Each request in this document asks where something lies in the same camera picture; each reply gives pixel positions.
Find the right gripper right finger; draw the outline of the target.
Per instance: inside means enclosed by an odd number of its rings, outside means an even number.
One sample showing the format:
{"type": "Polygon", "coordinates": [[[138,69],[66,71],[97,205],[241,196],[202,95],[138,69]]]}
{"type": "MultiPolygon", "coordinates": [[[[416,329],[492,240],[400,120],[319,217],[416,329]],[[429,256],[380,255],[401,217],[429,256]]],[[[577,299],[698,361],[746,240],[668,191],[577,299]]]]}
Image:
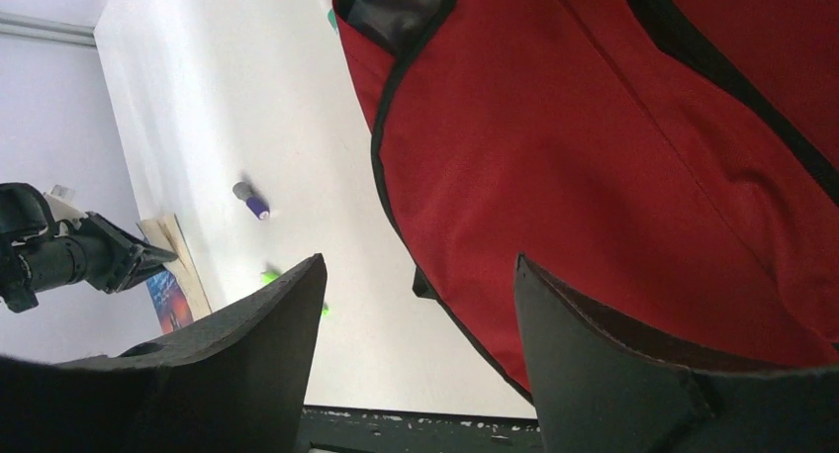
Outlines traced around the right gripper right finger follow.
{"type": "Polygon", "coordinates": [[[549,452],[834,452],[838,369],[710,349],[612,309],[525,256],[514,297],[549,452]]]}

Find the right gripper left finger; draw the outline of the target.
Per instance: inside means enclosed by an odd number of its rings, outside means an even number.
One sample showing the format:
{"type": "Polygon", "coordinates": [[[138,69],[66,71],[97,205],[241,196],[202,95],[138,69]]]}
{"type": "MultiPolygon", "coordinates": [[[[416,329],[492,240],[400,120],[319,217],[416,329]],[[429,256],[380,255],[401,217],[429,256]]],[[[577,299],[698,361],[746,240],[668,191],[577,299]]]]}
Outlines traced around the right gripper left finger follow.
{"type": "Polygon", "coordinates": [[[1,361],[5,452],[291,452],[326,291],[321,255],[120,356],[1,361]]]}

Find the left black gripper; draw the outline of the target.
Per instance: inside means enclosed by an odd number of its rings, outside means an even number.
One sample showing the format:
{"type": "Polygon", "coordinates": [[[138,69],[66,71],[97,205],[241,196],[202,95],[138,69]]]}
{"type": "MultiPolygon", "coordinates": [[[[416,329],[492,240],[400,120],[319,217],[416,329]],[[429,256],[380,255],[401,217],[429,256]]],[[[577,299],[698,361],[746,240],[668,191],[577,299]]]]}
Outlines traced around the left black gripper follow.
{"type": "Polygon", "coordinates": [[[103,293],[123,292],[177,259],[97,213],[82,220],[81,235],[61,235],[33,186],[1,185],[1,299],[13,313],[35,308],[39,292],[81,281],[103,293]]]}

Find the Jane Eyre book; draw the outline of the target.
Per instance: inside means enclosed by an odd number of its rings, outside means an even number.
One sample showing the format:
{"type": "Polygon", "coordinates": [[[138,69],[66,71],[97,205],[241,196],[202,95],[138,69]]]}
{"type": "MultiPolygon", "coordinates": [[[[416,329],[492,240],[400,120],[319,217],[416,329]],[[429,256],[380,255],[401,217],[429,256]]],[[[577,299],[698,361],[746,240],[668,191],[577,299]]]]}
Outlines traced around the Jane Eyre book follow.
{"type": "Polygon", "coordinates": [[[210,306],[181,227],[174,214],[138,223],[151,245],[173,252],[164,271],[146,281],[162,332],[171,333],[209,316],[210,306]]]}

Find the green highlighter pen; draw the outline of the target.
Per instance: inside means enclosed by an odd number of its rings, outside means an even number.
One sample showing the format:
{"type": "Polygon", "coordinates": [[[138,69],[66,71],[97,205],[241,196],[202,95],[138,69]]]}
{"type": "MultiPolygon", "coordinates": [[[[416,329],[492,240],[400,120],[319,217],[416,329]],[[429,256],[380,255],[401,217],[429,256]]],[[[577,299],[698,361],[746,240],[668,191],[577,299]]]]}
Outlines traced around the green highlighter pen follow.
{"type": "Polygon", "coordinates": [[[267,267],[260,273],[260,280],[263,286],[278,285],[289,292],[293,288],[293,280],[288,279],[282,270],[267,267]]]}

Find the red student backpack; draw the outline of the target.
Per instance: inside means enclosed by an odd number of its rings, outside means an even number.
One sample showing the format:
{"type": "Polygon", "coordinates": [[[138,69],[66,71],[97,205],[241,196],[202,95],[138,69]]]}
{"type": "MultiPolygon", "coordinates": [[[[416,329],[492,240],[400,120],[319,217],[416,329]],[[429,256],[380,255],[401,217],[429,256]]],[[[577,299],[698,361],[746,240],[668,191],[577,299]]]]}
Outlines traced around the red student backpack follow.
{"type": "Polygon", "coordinates": [[[520,254],[675,337],[837,362],[838,0],[331,4],[386,217],[520,395],[520,254]]]}

